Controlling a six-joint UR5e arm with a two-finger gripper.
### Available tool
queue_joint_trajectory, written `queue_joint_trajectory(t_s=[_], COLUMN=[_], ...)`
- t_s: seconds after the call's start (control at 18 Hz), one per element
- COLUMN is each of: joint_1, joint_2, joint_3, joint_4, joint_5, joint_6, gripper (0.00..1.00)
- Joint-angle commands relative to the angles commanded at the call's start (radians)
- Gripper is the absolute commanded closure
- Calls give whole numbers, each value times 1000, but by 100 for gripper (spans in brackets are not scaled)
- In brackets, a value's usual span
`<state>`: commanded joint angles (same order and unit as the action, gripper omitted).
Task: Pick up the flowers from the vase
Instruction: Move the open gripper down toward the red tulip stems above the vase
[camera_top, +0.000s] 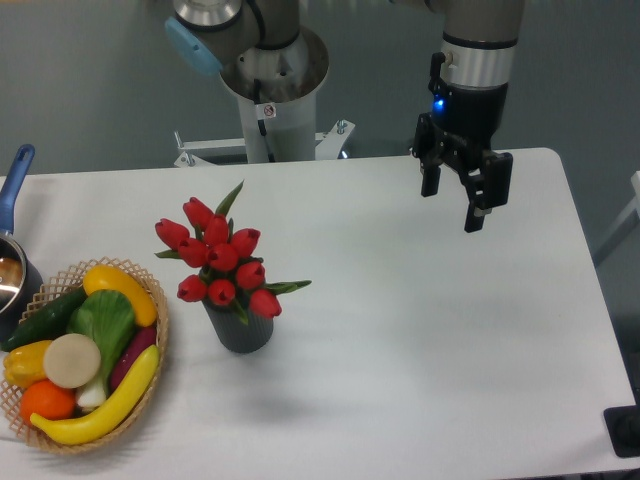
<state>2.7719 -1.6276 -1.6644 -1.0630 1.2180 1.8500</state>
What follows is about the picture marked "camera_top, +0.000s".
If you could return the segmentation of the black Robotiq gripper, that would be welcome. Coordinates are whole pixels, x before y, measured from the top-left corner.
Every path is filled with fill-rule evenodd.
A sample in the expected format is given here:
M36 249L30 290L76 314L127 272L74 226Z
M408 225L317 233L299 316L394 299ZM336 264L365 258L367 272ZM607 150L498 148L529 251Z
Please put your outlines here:
M491 149L508 91L506 83L476 87L448 83L443 72L449 55L432 55L428 89L432 110L418 117L412 155L420 160L421 195L435 196L441 166L460 175L468 197L464 231L483 228L484 218L509 198L513 155Z

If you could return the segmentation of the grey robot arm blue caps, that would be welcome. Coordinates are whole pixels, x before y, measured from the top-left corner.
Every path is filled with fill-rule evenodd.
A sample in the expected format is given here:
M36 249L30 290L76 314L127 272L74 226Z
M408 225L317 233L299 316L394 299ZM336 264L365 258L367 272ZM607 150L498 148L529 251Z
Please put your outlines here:
M466 191L465 230L507 203L513 158L492 149L508 91L524 5L520 1L425 1L445 18L430 60L433 102L417 120L412 155L421 193L437 193L440 170ZM316 95L328 51L300 22L295 1L177 1L166 35L182 59L219 77L236 97L252 163L316 160Z

